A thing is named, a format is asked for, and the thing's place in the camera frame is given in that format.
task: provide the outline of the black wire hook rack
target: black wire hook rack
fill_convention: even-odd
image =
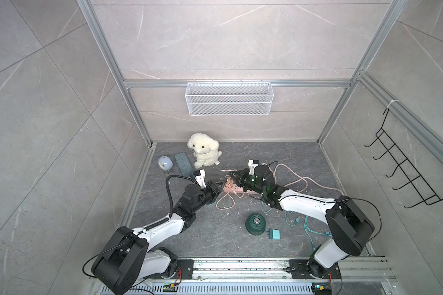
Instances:
[[[400,169],[401,171],[402,171],[402,173],[407,177],[407,180],[408,180],[408,182],[407,183],[405,183],[403,186],[401,186],[401,187],[398,187],[398,188],[392,188],[393,190],[400,190],[401,188],[403,188],[404,186],[407,186],[408,184],[411,184],[413,187],[414,187],[414,189],[415,189],[415,191],[419,194],[419,196],[420,196],[420,198],[422,199],[422,201],[419,201],[418,203],[416,203],[416,204],[414,204],[414,205],[412,205],[412,206],[404,206],[405,208],[412,208],[412,207],[415,207],[415,206],[417,206],[417,205],[419,205],[419,204],[421,204],[421,203],[425,203],[426,205],[433,205],[433,204],[436,204],[436,203],[438,203],[438,202],[441,202],[441,201],[443,201],[443,198],[441,198],[440,196],[438,196],[438,194],[435,192],[435,190],[430,186],[430,184],[427,182],[427,180],[423,177],[423,175],[418,171],[418,169],[412,164],[412,162],[409,160],[409,158],[403,153],[403,151],[400,149],[400,147],[394,142],[394,140],[392,140],[392,138],[389,136],[389,134],[387,134],[387,132],[384,130],[384,123],[385,123],[385,119],[387,118],[387,115],[389,114],[389,109],[385,109],[384,110],[384,113],[382,113],[383,115],[385,114],[385,116],[384,116],[384,121],[382,121],[382,125],[381,125],[381,128],[376,132],[376,139],[374,139],[374,141],[370,144],[370,145],[364,145],[365,147],[370,147],[371,145],[373,145],[376,141],[379,141],[381,144],[382,144],[382,146],[384,146],[384,148],[385,148],[385,152],[380,156],[380,157],[378,157],[378,158],[374,158],[373,157],[373,159],[374,160],[379,160],[380,158],[382,158],[384,155],[386,155],[386,154],[389,154],[391,157],[392,157],[392,159],[394,160],[394,162],[397,164],[397,166],[396,166],[396,168],[394,169],[394,171],[392,172],[392,174],[390,174],[390,175],[385,175],[386,177],[392,177],[395,173],[396,173],[396,171],[397,171],[397,169]],[[384,142],[381,140],[381,136],[386,136],[387,138],[389,138],[389,140],[392,142],[392,145],[390,146],[390,147],[387,147],[385,144],[384,144]],[[403,160],[403,161],[401,161],[400,163],[397,161],[397,159],[394,157],[394,155],[392,155],[392,153],[390,152],[390,150],[393,148],[393,147],[396,147],[397,148],[397,150],[399,150],[399,152],[404,156],[404,158],[405,158],[405,160]],[[402,168],[402,164],[404,164],[404,163],[406,163],[406,162],[408,162],[412,167],[413,167],[413,169],[417,172],[417,174],[418,174],[418,176],[417,177],[414,177],[413,179],[411,179],[411,177],[407,174],[407,173],[405,173],[405,171],[404,171],[404,169]],[[430,196],[430,197],[424,197],[424,196],[422,196],[422,194],[420,193],[420,191],[418,190],[418,188],[417,188],[417,186],[416,185],[414,185],[413,184],[413,181],[415,181],[415,180],[418,180],[419,178],[421,178],[424,182],[425,182],[425,184],[430,188],[430,190],[433,192],[433,195],[432,196]],[[437,197],[438,198],[438,200],[431,200],[431,198],[433,198],[433,197]]]

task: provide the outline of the marble floor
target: marble floor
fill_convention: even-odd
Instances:
[[[317,143],[220,143],[219,150],[223,151],[218,166],[204,167],[206,180],[225,177],[222,169],[242,169],[249,159],[261,162],[278,161],[292,168],[297,174],[309,176],[324,186],[337,187],[337,183],[326,162],[326,159]],[[193,164],[195,158],[186,143],[158,143],[152,159],[141,197],[136,205],[131,227],[147,225],[165,216],[169,211],[169,202],[164,181],[166,176],[157,166],[160,156],[169,156],[174,161],[174,155],[185,152]],[[173,174],[179,174],[177,167]],[[278,183],[284,185],[296,179],[295,175],[285,167],[278,169],[276,174]],[[171,180],[171,193],[176,202],[185,186],[189,184],[183,179]],[[292,189],[300,190],[305,184],[299,182],[292,185]],[[309,184],[307,194],[321,197],[338,197],[339,193]],[[232,200],[225,197],[219,207],[226,208],[232,205]],[[261,236],[250,235],[245,228],[246,218],[254,213],[261,212],[261,202],[245,195],[235,198],[235,206],[231,209],[218,210],[213,207],[203,207],[197,211],[194,224],[185,232],[166,239],[158,246],[164,246],[179,257],[191,256],[310,256],[312,243],[304,227],[304,215],[287,213],[287,220],[293,223],[297,216],[301,221],[295,226],[286,224],[284,211],[276,209],[269,213],[262,213],[266,218],[266,228],[275,228],[281,232],[278,241],[269,240],[266,233]],[[318,232],[328,231],[327,225],[310,218],[308,225]],[[318,247],[329,237],[311,234],[313,244]]]

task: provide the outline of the stuffed toy dog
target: stuffed toy dog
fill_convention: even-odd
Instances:
[[[222,154],[218,150],[218,141],[212,139],[207,134],[195,133],[187,142],[189,149],[194,149],[194,157],[197,161],[194,164],[195,169],[202,166],[212,166],[217,162],[218,157]]]

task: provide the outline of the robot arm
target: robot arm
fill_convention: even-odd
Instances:
[[[149,250],[189,228],[195,221],[195,212],[214,202],[222,192],[225,181],[205,182],[204,176],[203,170],[194,171],[196,181],[186,186],[172,214],[145,227],[131,230],[120,227],[115,231],[92,265],[92,273],[113,293],[122,295],[136,280],[141,281],[151,274],[163,277],[174,274],[176,255],[165,248]]]
[[[250,160],[248,168],[230,172],[230,176],[245,192],[259,193],[271,208],[295,211],[328,224],[332,239],[308,260],[313,277],[324,277],[328,268],[348,255],[359,256],[374,231],[372,222],[352,199],[346,196],[319,198],[278,186],[269,167],[260,165],[259,161]]]

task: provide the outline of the power adapter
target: power adapter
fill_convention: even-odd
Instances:
[[[280,240],[281,232],[278,229],[269,229],[269,239],[270,240]]]

